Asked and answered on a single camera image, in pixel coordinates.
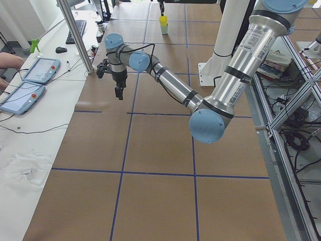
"blue tape line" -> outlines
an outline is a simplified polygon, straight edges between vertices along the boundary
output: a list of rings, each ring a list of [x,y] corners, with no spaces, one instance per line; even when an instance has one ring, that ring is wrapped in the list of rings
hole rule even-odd
[[[190,116],[190,114],[162,114],[162,113],[141,113],[141,112],[126,112],[126,114]]]
[[[150,13],[150,4],[149,4],[149,6],[148,6],[148,15],[147,15],[147,19],[146,19],[145,35],[144,35],[144,40],[143,40],[144,43],[145,43],[145,40],[146,40],[149,13]]]
[[[234,118],[248,118],[248,119],[252,119],[251,116],[242,116],[242,115],[235,115]]]
[[[111,19],[112,21],[124,21],[124,22],[143,22],[146,20],[137,20],[137,19]],[[148,20],[149,22],[159,22],[159,20]],[[177,23],[220,23],[221,21],[187,21],[187,20],[168,20],[167,22],[177,22]]]
[[[195,146],[194,138],[192,137],[192,153],[193,153],[193,172],[194,172],[194,194],[195,194],[195,216],[196,216],[196,237],[197,241],[200,241],[200,229],[199,229],[199,208],[197,198],[197,179],[196,179],[196,160],[195,160]]]
[[[102,172],[102,173],[121,173],[121,171],[107,171],[107,170],[92,170],[92,169],[74,169],[74,168],[59,168],[53,167],[51,170],[57,171],[72,171],[72,172]]]
[[[59,168],[53,167],[52,170],[70,171],[70,172],[100,172],[100,173],[118,173],[132,175],[155,175],[155,176],[180,176],[180,177],[210,177],[210,178],[237,178],[237,179],[269,179],[269,177],[257,176],[229,176],[229,175],[205,175],[205,174],[184,174],[184,173],[161,173],[161,172],[130,172],[130,171],[110,171],[110,170],[94,170],[94,169],[75,169],[75,168]]]
[[[150,44],[150,43],[139,43],[139,42],[124,42],[126,44]],[[173,44],[173,43],[153,43],[156,45],[186,45],[186,44]],[[191,46],[215,46],[215,44],[187,44]]]
[[[178,177],[193,177],[193,174],[180,174],[180,173],[161,173],[161,172],[130,172],[124,171],[124,174],[133,175],[154,175],[154,176],[178,176]]]
[[[320,31],[320,29],[295,29],[296,31],[297,30],[300,30],[300,31]]]
[[[188,71],[188,78],[189,78],[189,86],[191,86],[190,59],[189,59],[189,57],[187,57],[187,71]]]
[[[311,17],[311,18],[307,18],[307,17],[302,17],[302,18],[297,18],[297,19],[318,19],[318,18],[313,18],[313,17]]]
[[[136,94],[137,94],[137,89],[138,89],[139,76],[140,76],[140,74],[137,75],[136,88],[135,88],[135,94],[134,94],[134,99],[133,99],[133,103],[132,103],[131,112],[133,112],[134,107],[135,107],[135,100],[136,100]],[[110,241],[112,241],[113,234],[114,234],[116,215],[117,215],[117,209],[118,209],[118,203],[119,203],[119,196],[120,196],[120,190],[121,190],[121,184],[122,184],[122,177],[123,177],[123,172],[124,172],[125,162],[126,162],[126,157],[127,157],[127,148],[128,148],[128,143],[129,143],[129,137],[130,137],[132,117],[133,117],[133,115],[131,114],[130,115],[130,121],[129,121],[129,127],[128,127],[128,133],[127,133],[127,140],[126,140],[124,158],[123,158],[123,162],[122,162],[122,166],[121,166],[121,174],[120,174],[120,179],[119,179],[119,186],[118,186],[118,192],[117,192],[115,211],[114,211],[114,216],[113,216],[112,226],[111,226],[111,232],[110,232],[110,238],[109,238]]]
[[[185,11],[185,29],[186,29],[186,48],[189,47],[189,38],[188,38],[188,25],[187,25],[187,11],[186,11],[186,4],[184,5],[184,11]]]
[[[256,176],[229,176],[229,175],[202,175],[197,174],[197,177],[214,177],[214,178],[237,178],[237,179],[269,179],[269,177],[256,177]]]
[[[79,113],[102,113],[102,111],[99,111],[99,110],[75,110],[74,112],[79,112]]]
[[[316,10],[314,10],[313,8],[312,8],[312,10],[316,13],[316,15],[319,16],[319,18],[321,18],[321,16],[316,12]]]

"robotic arm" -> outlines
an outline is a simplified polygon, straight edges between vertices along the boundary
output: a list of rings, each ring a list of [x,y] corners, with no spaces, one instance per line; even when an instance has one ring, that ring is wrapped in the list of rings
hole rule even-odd
[[[97,75],[112,74],[116,97],[122,99],[126,87],[126,66],[149,73],[156,82],[193,112],[189,127],[202,143],[219,140],[234,116],[234,105],[257,68],[264,61],[275,39],[293,31],[293,23],[308,0],[260,0],[252,12],[249,30],[226,67],[210,96],[202,98],[181,81],[157,57],[136,51],[123,42],[122,36],[109,34],[105,39],[108,60],[97,66]]]

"light blue joint cap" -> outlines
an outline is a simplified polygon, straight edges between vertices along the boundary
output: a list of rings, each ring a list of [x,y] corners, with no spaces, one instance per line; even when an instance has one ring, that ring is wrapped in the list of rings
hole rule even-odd
[[[129,57],[129,66],[138,72],[145,71],[150,63],[149,56],[143,51],[133,52]]]
[[[302,9],[309,0],[262,0],[264,6],[277,14],[290,14]]]
[[[289,29],[289,31],[287,31],[286,35],[292,34],[292,33],[294,32],[294,30],[295,30],[295,26],[292,26],[292,27]]]
[[[222,118],[210,109],[195,111],[190,118],[189,127],[192,136],[205,144],[218,141],[225,130]]]
[[[114,49],[124,43],[122,36],[118,33],[108,34],[105,38],[106,49]]]

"tablet screen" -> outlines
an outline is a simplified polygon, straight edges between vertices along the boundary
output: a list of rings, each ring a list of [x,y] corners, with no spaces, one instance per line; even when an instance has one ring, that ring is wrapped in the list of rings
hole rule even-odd
[[[54,65],[54,63],[55,60],[39,59],[28,74],[24,76],[24,79],[33,80],[35,82],[44,80],[46,74],[51,70],[51,66]]]
[[[24,82],[4,103],[2,107],[18,111],[41,86]]]

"black band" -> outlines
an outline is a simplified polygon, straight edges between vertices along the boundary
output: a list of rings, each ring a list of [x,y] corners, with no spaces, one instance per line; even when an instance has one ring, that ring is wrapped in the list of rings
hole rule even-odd
[[[159,81],[160,76],[161,76],[166,70],[168,70],[168,68],[167,68],[167,67],[163,67],[163,68],[161,68],[161,69],[156,73],[156,75],[155,75],[155,80],[156,80],[156,82]]]
[[[254,10],[251,15],[261,15],[265,16],[274,20],[277,20],[278,22],[282,23],[287,30],[291,28],[291,24],[288,20],[286,20],[284,17],[281,17],[278,14],[266,11],[266,10]]]
[[[215,54],[215,55],[217,55],[217,56],[219,56],[219,57],[223,57],[223,58],[225,58],[225,57],[229,57],[229,56],[231,56],[231,55],[232,55],[232,54],[229,54],[229,55],[226,55],[226,56],[224,56],[224,55],[219,55],[219,54],[215,53],[215,50],[214,50],[214,54]]]
[[[319,33],[319,35],[315,38],[315,40],[321,44],[321,33]]]
[[[187,96],[186,98],[184,99],[183,101],[183,105],[186,107],[188,106],[188,104],[190,103],[190,101],[193,99],[193,97],[195,95],[197,95],[198,93],[195,91],[195,90],[192,90]]]
[[[119,62],[120,62],[120,63],[121,63],[121,61],[120,61],[121,51],[122,51],[125,47],[127,47],[127,46],[129,46],[129,45],[123,44],[123,45],[121,45],[121,46],[119,46],[119,47],[117,48],[117,51],[116,51],[116,53],[115,53],[115,56],[116,56],[117,59],[119,59]]]
[[[226,66],[224,72],[233,75],[234,77],[240,79],[242,83],[249,84],[252,80],[252,77],[243,73],[240,70],[237,70],[231,66]]]
[[[222,116],[225,116],[226,118],[232,119],[233,118],[233,114],[228,114],[218,108],[216,108],[215,106],[211,105],[210,103],[208,103],[206,100],[203,99],[202,101],[203,105],[205,105],[207,108],[211,109],[212,111],[216,112],[217,114],[220,114]]]
[[[160,62],[157,62],[157,63],[155,63],[154,65],[152,65],[152,62],[150,62],[149,65],[150,65],[151,68],[150,68],[149,74],[151,74],[151,72],[154,70],[155,66],[158,65],[159,63],[160,63]]]

